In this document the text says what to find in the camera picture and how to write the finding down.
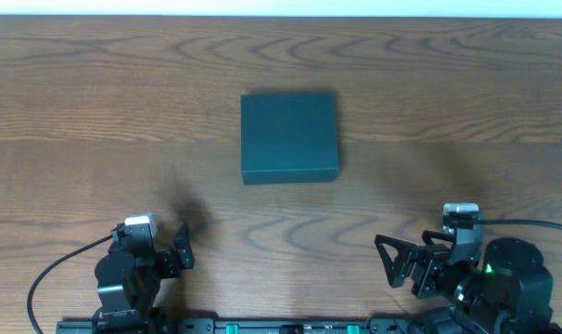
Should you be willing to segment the dark green box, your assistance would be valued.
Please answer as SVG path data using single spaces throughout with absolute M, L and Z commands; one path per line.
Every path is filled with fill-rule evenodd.
M 340 171 L 331 92 L 243 95 L 241 175 L 246 185 L 321 183 Z

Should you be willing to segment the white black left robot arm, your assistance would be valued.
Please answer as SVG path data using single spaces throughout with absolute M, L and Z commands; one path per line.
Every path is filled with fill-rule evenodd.
M 108 254 L 95 268 L 101 308 L 92 317 L 94 333 L 175 333 L 177 326 L 154 306 L 164 279 L 194 267 L 189 230 L 183 225 L 173 246 L 156 250 L 149 224 L 119 224 Z

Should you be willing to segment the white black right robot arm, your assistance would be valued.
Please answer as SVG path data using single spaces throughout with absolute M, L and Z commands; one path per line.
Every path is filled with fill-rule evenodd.
M 426 231 L 420 245 L 378 235 L 375 244 L 389 284 L 413 281 L 419 299 L 442 297 L 449 306 L 412 320 L 410 333 L 559 333 L 550 306 L 553 277 L 542 253 L 518 238 Z

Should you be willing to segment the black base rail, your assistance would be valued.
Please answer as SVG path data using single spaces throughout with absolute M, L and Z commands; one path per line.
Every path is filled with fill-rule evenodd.
M 158 333 L 158 334 L 392 334 L 392 333 L 482 333 L 476 324 L 431 315 L 421 319 L 388 319 L 382 317 L 359 320 L 213 320 L 185 318 L 175 323 L 143 327 L 114 328 L 107 320 L 60 321 L 57 334 Z

